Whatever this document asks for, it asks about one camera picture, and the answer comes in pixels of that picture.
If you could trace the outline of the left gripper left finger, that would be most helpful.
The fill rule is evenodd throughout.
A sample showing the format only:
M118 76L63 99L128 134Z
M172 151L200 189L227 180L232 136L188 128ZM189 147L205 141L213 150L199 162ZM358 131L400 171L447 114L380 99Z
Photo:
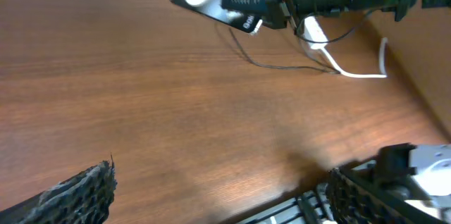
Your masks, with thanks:
M9 223L104 223L117 187L113 160L101 161L1 211Z

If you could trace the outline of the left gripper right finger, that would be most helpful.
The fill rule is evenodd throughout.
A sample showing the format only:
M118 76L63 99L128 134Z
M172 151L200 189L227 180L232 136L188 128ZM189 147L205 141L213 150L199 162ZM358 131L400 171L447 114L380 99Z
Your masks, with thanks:
M326 198L336 223L446 224L450 209L439 207L414 181L416 168L391 178L374 167L334 168L328 174Z

